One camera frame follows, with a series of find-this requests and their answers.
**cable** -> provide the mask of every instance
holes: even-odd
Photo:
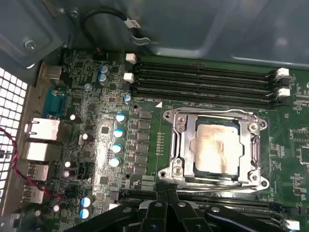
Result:
[[[107,7],[101,7],[101,8],[98,8],[98,9],[88,11],[81,16],[80,28],[81,28],[83,35],[88,39],[88,41],[91,43],[91,45],[97,49],[98,52],[101,52],[100,48],[98,47],[96,40],[94,39],[94,37],[91,35],[91,33],[86,28],[87,20],[89,18],[91,18],[92,16],[95,16],[95,15],[98,15],[98,14],[108,14],[108,15],[116,16],[119,19],[121,19],[126,25],[127,25],[126,22],[129,20],[129,18],[124,13],[122,13],[121,11],[116,10],[116,9],[112,9],[112,8],[107,8]],[[135,39],[141,39],[141,40],[143,40],[143,39],[147,40],[148,39],[148,38],[140,38],[140,32],[139,32],[138,28],[130,27],[128,25],[127,25],[127,27],[129,28],[130,32],[132,33],[132,37],[134,37]]]
[[[13,146],[13,151],[14,151],[14,155],[13,155],[13,159],[12,159],[12,169],[13,171],[20,176],[21,178],[23,178],[24,180],[26,180],[29,184],[31,184],[32,186],[38,188],[40,191],[44,192],[45,195],[50,196],[50,197],[54,197],[54,198],[60,198],[62,199],[63,196],[60,194],[51,194],[49,191],[47,191],[45,188],[42,188],[40,186],[38,186],[32,179],[30,179],[28,176],[23,175],[17,168],[16,164],[17,164],[17,158],[18,158],[18,150],[17,150],[17,143],[15,141],[15,139],[13,138],[13,136],[6,132],[5,129],[0,127],[0,131],[3,132],[5,134],[6,137],[9,138],[9,140],[12,142],[12,146]]]

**black cable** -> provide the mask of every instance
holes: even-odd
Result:
[[[121,11],[116,10],[116,9],[106,8],[106,7],[94,9],[94,10],[88,11],[85,14],[83,14],[82,17],[81,17],[81,20],[80,20],[81,31],[82,31],[83,35],[91,43],[91,45],[93,47],[97,48],[97,49],[98,49],[98,44],[97,44],[96,40],[93,38],[93,36],[91,35],[91,33],[87,30],[86,22],[92,16],[98,15],[98,14],[113,15],[113,16],[120,18],[124,22],[128,19],[128,17],[124,13],[122,13]]]

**black capacitor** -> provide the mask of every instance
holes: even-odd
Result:
[[[53,212],[54,213],[59,213],[62,210],[64,210],[67,207],[67,203],[65,201],[60,201],[57,204],[54,205],[53,207]]]
[[[95,137],[92,134],[84,133],[83,140],[85,141],[94,141]]]
[[[67,161],[67,162],[64,163],[64,166],[66,168],[76,168],[77,162],[76,161]]]
[[[75,123],[81,123],[81,122],[82,122],[82,118],[79,117],[79,116],[76,115],[76,114],[72,114],[72,115],[70,116],[70,120],[71,120],[72,122],[75,122]]]
[[[72,176],[75,176],[75,175],[76,175],[76,171],[75,170],[65,169],[63,171],[63,177],[65,177],[65,178],[69,178],[69,177],[72,177]]]

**capacitor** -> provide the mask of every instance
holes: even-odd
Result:
[[[84,208],[79,212],[79,217],[81,219],[87,219],[91,213],[92,213],[91,208]]]
[[[78,137],[78,145],[79,146],[84,145],[83,134],[80,134],[79,137]]]
[[[81,206],[84,208],[89,207],[93,203],[93,197],[92,196],[86,196],[82,198],[81,200]]]
[[[131,103],[131,96],[130,95],[125,95],[124,96],[125,104]]]
[[[108,78],[105,74],[101,73],[99,76],[98,76],[98,81],[100,82],[101,85],[106,85],[108,83]]]
[[[54,205],[53,207],[53,212],[58,213],[61,212],[63,209],[67,207],[67,203],[65,201],[60,201],[57,204]]]
[[[69,177],[72,177],[72,176],[75,176],[75,175],[76,175],[75,170],[70,169],[70,170],[64,170],[63,171],[63,177],[65,177],[65,178],[69,178]]]
[[[121,152],[122,151],[122,146],[120,145],[120,144],[114,144],[113,146],[112,146],[112,152],[113,153],[119,153],[119,152]]]
[[[109,164],[113,168],[118,167],[121,164],[121,159],[119,159],[118,157],[113,157],[110,159]]]
[[[90,90],[92,90],[92,85],[89,84],[89,83],[85,84],[85,85],[84,85],[84,90],[85,90],[85,91],[90,91]]]
[[[82,118],[77,116],[77,115],[75,115],[75,114],[72,114],[70,116],[70,120],[75,122],[75,123],[81,123],[82,122]]]
[[[120,138],[122,138],[123,136],[124,136],[124,131],[122,130],[122,129],[115,129],[114,130],[114,136],[115,136],[115,138],[118,138],[118,139],[120,139]]]
[[[104,74],[106,76],[108,74],[110,74],[110,70],[108,69],[108,67],[106,65],[100,66],[98,70],[99,70],[100,73],[102,73],[102,74]]]
[[[83,134],[83,140],[85,141],[93,141],[95,137],[92,134],[84,133]]]
[[[123,123],[126,120],[126,116],[123,113],[118,113],[116,115],[117,122]]]
[[[64,166],[66,168],[76,168],[77,167],[77,162],[75,161],[67,161],[64,163]]]

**microchip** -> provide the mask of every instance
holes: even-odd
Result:
[[[126,159],[129,162],[134,162],[134,156],[128,156]]]
[[[140,119],[151,119],[151,112],[150,111],[141,111],[140,112]]]
[[[136,146],[135,145],[129,145],[129,151],[135,151]]]
[[[88,110],[89,111],[95,111],[96,110],[96,105],[94,105],[94,104],[88,105]]]
[[[83,68],[84,64],[82,62],[77,62],[75,67],[78,68],[78,69],[81,69]]]
[[[115,84],[110,84],[110,90],[116,90],[116,85]]]
[[[107,176],[101,176],[100,178],[100,184],[106,185],[108,182],[108,177]]]
[[[131,134],[131,135],[129,136],[129,139],[130,139],[130,140],[137,140],[137,135],[136,135],[136,134]]]
[[[148,148],[149,148],[148,144],[138,143],[137,147],[136,147],[136,152],[147,153],[148,152]]]
[[[139,114],[136,114],[136,113],[132,114],[132,118],[134,119],[138,119],[139,117],[140,117]]]
[[[119,68],[116,66],[116,67],[113,67],[112,68],[112,73],[118,73],[118,71],[119,71]]]
[[[122,104],[123,103],[123,97],[116,97],[116,104]]]
[[[72,102],[73,103],[80,103],[81,99],[80,98],[73,98]]]
[[[138,124],[137,123],[133,123],[132,125],[131,125],[131,129],[138,129],[139,128],[139,126],[138,126]]]
[[[90,151],[84,151],[83,152],[83,157],[84,158],[90,158]]]
[[[90,130],[92,131],[92,129],[93,129],[93,126],[92,126],[92,125],[87,125],[87,126],[86,126],[86,130],[87,130],[87,131],[90,131]]]
[[[139,132],[137,134],[138,141],[149,141],[149,133],[147,132]]]
[[[103,197],[104,197],[103,193],[100,193],[100,192],[96,193],[96,200],[97,201],[102,201]]]
[[[144,167],[144,166],[135,166],[134,167],[134,174],[145,175],[146,174],[146,167]]]
[[[126,168],[126,173],[133,173],[133,168],[127,167]]]
[[[136,155],[135,156],[135,163],[146,164],[147,163],[147,156]]]
[[[108,127],[102,127],[101,133],[102,134],[108,134],[109,128]]]
[[[140,121],[139,129],[140,130],[149,130],[150,129],[150,122]]]

